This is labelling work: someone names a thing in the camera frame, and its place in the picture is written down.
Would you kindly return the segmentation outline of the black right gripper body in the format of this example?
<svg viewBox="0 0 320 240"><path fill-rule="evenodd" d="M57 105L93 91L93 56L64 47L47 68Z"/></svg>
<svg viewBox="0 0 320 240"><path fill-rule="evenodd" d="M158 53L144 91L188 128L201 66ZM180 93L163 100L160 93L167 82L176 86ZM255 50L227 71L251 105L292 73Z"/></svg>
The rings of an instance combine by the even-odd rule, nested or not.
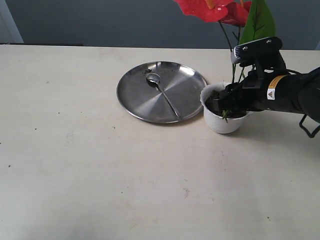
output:
<svg viewBox="0 0 320 240"><path fill-rule="evenodd" d="M268 110L267 92L270 83L278 76L287 74L286 64L279 51L265 55L243 56L239 60L241 67L252 65L253 70L241 82L240 96L242 106L248 111Z"/></svg>

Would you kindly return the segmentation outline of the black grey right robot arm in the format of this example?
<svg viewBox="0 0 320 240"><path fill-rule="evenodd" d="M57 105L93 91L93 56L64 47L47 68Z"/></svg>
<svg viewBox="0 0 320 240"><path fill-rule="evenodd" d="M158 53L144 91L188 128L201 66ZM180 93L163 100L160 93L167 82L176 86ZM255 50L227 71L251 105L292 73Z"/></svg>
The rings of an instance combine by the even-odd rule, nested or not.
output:
<svg viewBox="0 0 320 240"><path fill-rule="evenodd" d="M228 114L265 110L303 114L320 121L320 70L292 74L280 52L253 57L240 66L254 66L240 83L211 91L206 107Z"/></svg>

